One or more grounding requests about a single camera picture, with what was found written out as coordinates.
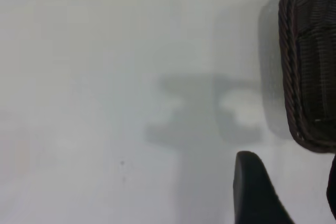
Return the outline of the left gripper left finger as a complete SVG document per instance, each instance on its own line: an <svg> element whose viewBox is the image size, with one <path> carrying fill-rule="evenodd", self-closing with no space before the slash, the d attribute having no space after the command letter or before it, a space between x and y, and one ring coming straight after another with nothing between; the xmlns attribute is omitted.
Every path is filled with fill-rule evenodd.
<svg viewBox="0 0 336 224"><path fill-rule="evenodd" d="M259 156L236 154L233 181L235 223L293 223Z"/></svg>

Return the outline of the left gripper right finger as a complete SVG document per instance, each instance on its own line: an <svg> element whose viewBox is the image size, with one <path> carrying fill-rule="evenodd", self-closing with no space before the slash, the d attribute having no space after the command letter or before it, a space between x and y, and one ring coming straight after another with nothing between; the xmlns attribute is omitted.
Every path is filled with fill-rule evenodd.
<svg viewBox="0 0 336 224"><path fill-rule="evenodd" d="M336 219L336 156L334 156L334 159L332 161L326 196L331 212Z"/></svg>

